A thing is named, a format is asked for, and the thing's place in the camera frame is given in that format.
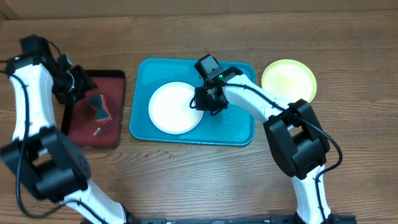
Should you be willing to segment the white plate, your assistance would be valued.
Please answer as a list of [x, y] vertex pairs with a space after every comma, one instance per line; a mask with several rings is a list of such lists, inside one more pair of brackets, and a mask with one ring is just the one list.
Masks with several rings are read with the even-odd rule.
[[204, 112], [190, 107], [194, 90], [184, 82], [170, 82], [159, 87], [148, 105], [154, 126], [167, 134], [183, 134], [195, 128]]

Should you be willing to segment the yellow plate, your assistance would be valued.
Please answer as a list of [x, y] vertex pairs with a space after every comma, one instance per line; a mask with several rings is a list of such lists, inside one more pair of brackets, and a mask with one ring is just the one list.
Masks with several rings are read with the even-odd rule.
[[261, 86], [275, 96], [296, 102], [311, 102], [317, 93], [317, 81], [313, 72], [302, 62], [280, 59], [264, 70]]

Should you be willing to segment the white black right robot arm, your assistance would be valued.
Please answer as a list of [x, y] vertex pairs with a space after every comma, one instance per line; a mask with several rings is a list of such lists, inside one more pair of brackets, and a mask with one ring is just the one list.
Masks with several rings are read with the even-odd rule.
[[196, 88], [190, 106], [216, 115], [228, 105], [236, 105], [262, 122], [275, 163], [292, 179], [299, 221], [326, 223], [331, 210], [322, 172], [330, 146], [309, 103], [281, 100], [236, 67], [196, 64], [195, 70], [203, 86]]

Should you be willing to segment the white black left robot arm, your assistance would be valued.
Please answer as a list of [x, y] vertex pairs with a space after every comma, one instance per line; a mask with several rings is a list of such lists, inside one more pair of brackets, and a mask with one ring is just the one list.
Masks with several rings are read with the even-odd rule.
[[12, 142], [1, 159], [16, 177], [16, 200], [29, 218], [45, 218], [67, 206], [91, 223], [134, 223], [125, 206], [94, 182], [85, 155], [57, 128], [52, 98], [75, 103], [96, 84], [66, 56], [24, 53], [5, 61], [16, 98]]

